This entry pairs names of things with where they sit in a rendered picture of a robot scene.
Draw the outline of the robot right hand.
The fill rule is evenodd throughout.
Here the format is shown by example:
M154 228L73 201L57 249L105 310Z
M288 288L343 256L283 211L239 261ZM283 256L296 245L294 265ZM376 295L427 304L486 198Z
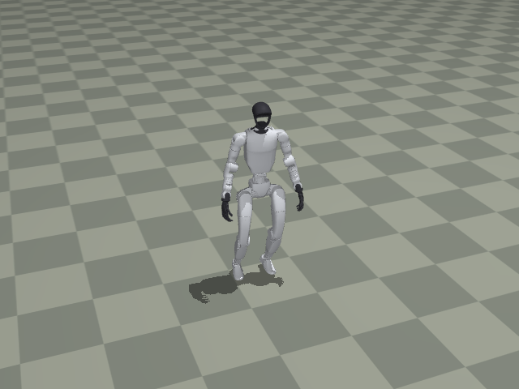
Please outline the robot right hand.
M225 199L221 198L221 201L223 201L222 205L221 205L222 216L227 221L233 221L229 218L229 215L233 216L229 210L229 204L228 204L228 202L230 201L230 193L225 193ZM228 213L229 213L229 215L228 215Z

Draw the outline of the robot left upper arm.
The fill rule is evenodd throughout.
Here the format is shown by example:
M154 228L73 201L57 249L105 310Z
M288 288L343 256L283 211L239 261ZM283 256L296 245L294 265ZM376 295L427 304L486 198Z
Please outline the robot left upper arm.
M284 154L284 164L285 167L289 167L291 165L294 165L294 160L291 154L291 146L289 141L289 136L286 134L286 132L282 129L275 129L277 133L278 141L280 142L281 150Z

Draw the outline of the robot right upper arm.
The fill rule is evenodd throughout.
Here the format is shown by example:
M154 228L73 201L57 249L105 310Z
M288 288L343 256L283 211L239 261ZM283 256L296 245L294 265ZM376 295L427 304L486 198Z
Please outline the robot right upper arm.
M232 143L229 149L228 160L230 162L230 172L235 173L238 170L238 163L236 160L241 150L241 146L243 146L247 139L247 133L241 132L237 133L232 137ZM226 162L226 163L227 163Z

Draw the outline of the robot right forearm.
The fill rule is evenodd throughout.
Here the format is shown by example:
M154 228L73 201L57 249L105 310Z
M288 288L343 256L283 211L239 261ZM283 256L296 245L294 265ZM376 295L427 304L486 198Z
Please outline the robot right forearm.
M225 169L224 169L224 174L223 174L224 181L223 181L222 192L221 192L221 197L223 199L225 199L225 193L230 193L230 197L231 197L231 190L232 190L232 184L233 184L232 182L233 182L234 175L232 173L229 173L229 170L230 170L230 162L227 162L225 165Z

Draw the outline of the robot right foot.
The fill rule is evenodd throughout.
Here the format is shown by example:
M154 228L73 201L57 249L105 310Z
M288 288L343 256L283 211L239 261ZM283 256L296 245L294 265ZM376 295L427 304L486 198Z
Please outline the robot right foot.
M241 264L238 265L238 263L236 263L236 265L234 266L234 259L232 261L232 267L233 267L233 276L234 276L234 279L236 280L242 280L244 278L244 274L243 274L243 270L242 270L242 267L241 267Z

